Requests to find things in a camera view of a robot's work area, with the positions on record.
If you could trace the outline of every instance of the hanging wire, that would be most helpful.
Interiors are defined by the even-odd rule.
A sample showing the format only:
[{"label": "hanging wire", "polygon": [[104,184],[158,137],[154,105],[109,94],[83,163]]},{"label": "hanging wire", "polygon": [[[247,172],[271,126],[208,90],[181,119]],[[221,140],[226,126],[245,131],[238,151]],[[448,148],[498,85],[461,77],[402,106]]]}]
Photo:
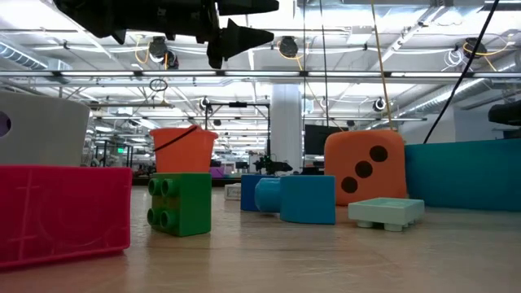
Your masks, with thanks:
[{"label": "hanging wire", "polygon": [[499,0],[494,0],[494,3],[492,4],[492,7],[490,8],[490,12],[488,13],[487,20],[485,20],[485,23],[483,24],[483,28],[481,29],[481,33],[479,33],[478,40],[475,43],[474,50],[472,50],[471,57],[469,58],[468,63],[465,66],[465,69],[463,69],[462,74],[458,78],[458,81],[456,82],[456,85],[453,88],[453,92],[450,94],[449,98],[447,99],[447,102],[445,102],[445,105],[443,106],[443,109],[441,110],[440,114],[436,118],[436,121],[432,125],[431,129],[429,130],[429,133],[425,137],[425,140],[423,141],[423,144],[426,144],[429,141],[429,138],[432,135],[432,132],[440,122],[441,117],[445,114],[445,111],[447,111],[447,108],[449,107],[450,102],[452,102],[454,95],[456,94],[456,91],[458,90],[458,87],[463,82],[463,78],[465,78],[466,73],[469,71],[472,65],[472,61],[474,60],[474,57],[476,56],[479,44],[481,44],[481,41],[483,40],[483,36],[485,35],[485,32],[487,31],[488,24],[490,24],[490,20],[492,20],[492,16],[494,15],[494,12],[496,11],[497,4],[499,3]]},{"label": "hanging wire", "polygon": [[374,35],[376,36],[376,46],[378,47],[378,61],[380,63],[380,75],[382,76],[383,96],[385,97],[385,107],[387,108],[387,118],[389,119],[389,127],[391,127],[391,130],[393,130],[394,128],[392,127],[391,106],[389,103],[389,96],[387,95],[387,84],[385,82],[385,74],[383,71],[382,48],[380,47],[378,26],[376,25],[376,13],[374,12],[374,0],[371,0],[371,10],[373,11]]},{"label": "hanging wire", "polygon": [[[302,12],[302,16],[303,16],[303,19],[304,19],[304,70],[306,70],[306,50],[305,48],[307,47],[306,46],[306,2],[307,0],[304,0],[304,11]],[[304,74],[304,114],[302,115],[302,133],[304,133],[304,135],[302,135],[302,138],[303,140],[305,140],[305,137],[306,137],[306,84],[308,82],[308,79],[307,79],[307,74]],[[302,151],[302,172],[304,171],[304,168],[306,167],[306,149],[305,147],[303,146],[304,148],[304,151]]]},{"label": "hanging wire", "polygon": [[326,82],[326,125],[329,127],[329,94],[327,93],[327,57],[326,57],[326,33],[324,29],[324,15],[322,14],[322,0],[320,0],[320,19],[322,21],[322,48],[324,49],[324,81]]}]

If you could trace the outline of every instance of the teal box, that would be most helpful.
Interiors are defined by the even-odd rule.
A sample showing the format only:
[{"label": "teal box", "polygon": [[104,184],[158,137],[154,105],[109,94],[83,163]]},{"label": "teal box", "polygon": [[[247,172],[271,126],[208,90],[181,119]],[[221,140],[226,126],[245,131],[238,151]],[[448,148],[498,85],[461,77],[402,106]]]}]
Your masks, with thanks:
[{"label": "teal box", "polygon": [[283,221],[335,223],[335,177],[285,176],[262,178],[255,189],[261,212],[280,212]]},{"label": "teal box", "polygon": [[521,211],[521,139],[406,146],[405,170],[427,206]]}]

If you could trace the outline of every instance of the blue cylinder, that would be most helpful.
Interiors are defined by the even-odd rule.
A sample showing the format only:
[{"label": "blue cylinder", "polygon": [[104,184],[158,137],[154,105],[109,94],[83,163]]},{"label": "blue cylinder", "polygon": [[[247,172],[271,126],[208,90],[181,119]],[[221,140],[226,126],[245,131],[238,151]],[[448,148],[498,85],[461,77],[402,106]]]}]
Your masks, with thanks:
[{"label": "blue cylinder", "polygon": [[255,187],[255,205],[261,212],[280,212],[280,178],[262,178]]}]

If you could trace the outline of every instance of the fluorescent light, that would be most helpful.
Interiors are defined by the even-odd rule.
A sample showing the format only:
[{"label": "fluorescent light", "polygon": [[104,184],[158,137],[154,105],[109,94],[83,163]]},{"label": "fluorescent light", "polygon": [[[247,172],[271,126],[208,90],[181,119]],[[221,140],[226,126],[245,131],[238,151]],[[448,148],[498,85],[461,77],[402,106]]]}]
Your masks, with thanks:
[{"label": "fluorescent light", "polygon": [[269,71],[226,71],[229,77],[297,77],[299,72],[269,72]]},{"label": "fluorescent light", "polygon": [[0,72],[0,77],[52,77],[52,72],[48,71],[27,71],[27,72]]},{"label": "fluorescent light", "polygon": [[[310,72],[310,77],[325,77],[325,72]],[[327,72],[329,77],[381,77],[380,72]]]},{"label": "fluorescent light", "polygon": [[483,77],[483,78],[520,78],[520,72],[487,72],[487,73],[474,73],[474,77]]},{"label": "fluorescent light", "polygon": [[393,72],[391,77],[460,77],[459,72]]},{"label": "fluorescent light", "polygon": [[101,132],[112,132],[114,129],[105,126],[96,126],[96,130]]},{"label": "fluorescent light", "polygon": [[133,72],[61,72],[64,77],[131,77]]},{"label": "fluorescent light", "polygon": [[213,70],[206,71],[147,71],[142,72],[145,77],[213,77],[216,72]]}]

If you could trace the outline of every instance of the purple object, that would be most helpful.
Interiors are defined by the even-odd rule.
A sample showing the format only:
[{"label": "purple object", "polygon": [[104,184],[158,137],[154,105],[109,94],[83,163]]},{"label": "purple object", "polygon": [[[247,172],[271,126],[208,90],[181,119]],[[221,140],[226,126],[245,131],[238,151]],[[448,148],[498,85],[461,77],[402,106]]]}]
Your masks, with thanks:
[{"label": "purple object", "polygon": [[223,178],[225,176],[225,168],[210,167],[210,174],[212,174],[212,178]]}]

